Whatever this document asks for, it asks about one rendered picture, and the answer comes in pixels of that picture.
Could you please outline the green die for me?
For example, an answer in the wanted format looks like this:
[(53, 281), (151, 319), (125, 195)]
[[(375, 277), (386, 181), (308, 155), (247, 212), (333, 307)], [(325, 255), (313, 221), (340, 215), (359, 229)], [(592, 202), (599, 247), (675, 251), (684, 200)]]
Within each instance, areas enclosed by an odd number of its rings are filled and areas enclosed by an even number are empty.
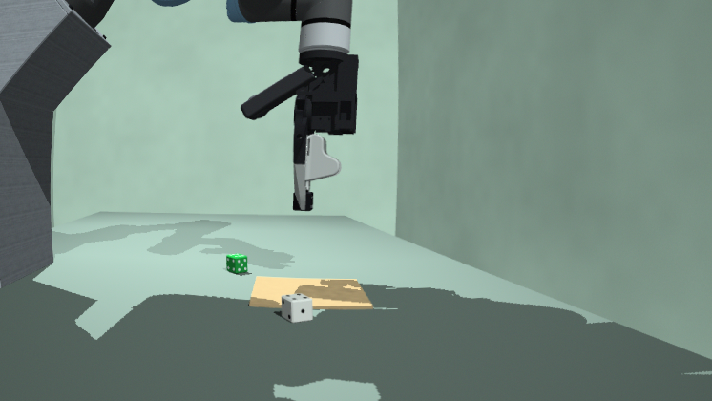
[(226, 255), (226, 267), (227, 271), (236, 274), (247, 272), (247, 256), (241, 254)]

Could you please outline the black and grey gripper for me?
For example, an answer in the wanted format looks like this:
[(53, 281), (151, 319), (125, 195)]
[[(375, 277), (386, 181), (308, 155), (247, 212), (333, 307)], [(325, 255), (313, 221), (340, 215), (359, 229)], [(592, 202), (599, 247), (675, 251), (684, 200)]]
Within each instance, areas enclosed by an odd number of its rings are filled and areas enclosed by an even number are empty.
[[(310, 50), (300, 53), (299, 64), (312, 67), (317, 76), (296, 91), (294, 108), (294, 193), (301, 210), (305, 210), (310, 182), (336, 176), (342, 169), (341, 162), (327, 153), (325, 139), (314, 132), (356, 134), (359, 59), (358, 54)], [(326, 68), (329, 71), (322, 72)]]

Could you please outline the tan flat mat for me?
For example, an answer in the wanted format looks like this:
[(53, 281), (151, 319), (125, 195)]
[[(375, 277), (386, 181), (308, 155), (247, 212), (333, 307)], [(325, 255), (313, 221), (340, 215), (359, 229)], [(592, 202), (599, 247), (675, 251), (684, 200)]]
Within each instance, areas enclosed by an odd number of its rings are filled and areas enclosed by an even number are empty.
[(282, 295), (302, 293), (313, 309), (373, 309), (356, 279), (257, 277), (249, 306), (282, 308)]

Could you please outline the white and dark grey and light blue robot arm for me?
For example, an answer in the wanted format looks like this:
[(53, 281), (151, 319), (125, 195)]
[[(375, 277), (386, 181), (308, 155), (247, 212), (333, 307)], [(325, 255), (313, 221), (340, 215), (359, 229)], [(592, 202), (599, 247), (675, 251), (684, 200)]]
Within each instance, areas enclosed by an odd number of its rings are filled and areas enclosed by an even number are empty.
[[(65, 1), (95, 28), (115, 0)], [(235, 23), (302, 21), (299, 53), (333, 50), (349, 54), (352, 0), (226, 0), (226, 9), (229, 20)], [(304, 65), (252, 95), (241, 105), (241, 111), (248, 119), (262, 118), (314, 80), (316, 77)]]

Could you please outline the white die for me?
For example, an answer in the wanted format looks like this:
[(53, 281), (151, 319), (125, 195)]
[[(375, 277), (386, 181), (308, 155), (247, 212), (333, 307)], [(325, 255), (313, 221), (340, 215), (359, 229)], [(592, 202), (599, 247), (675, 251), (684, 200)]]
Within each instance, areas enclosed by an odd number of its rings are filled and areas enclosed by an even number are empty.
[(313, 320), (313, 300), (301, 293), (282, 295), (282, 316), (291, 323)]

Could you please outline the black die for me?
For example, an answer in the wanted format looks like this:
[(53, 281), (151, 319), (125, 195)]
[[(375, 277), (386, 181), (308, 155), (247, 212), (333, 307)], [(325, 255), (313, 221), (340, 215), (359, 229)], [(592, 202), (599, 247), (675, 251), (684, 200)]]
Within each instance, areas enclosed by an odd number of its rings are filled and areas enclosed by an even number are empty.
[(296, 211), (311, 211), (313, 209), (313, 192), (306, 192), (305, 196), (305, 210), (301, 210), (298, 204), (295, 193), (293, 193), (293, 210)]

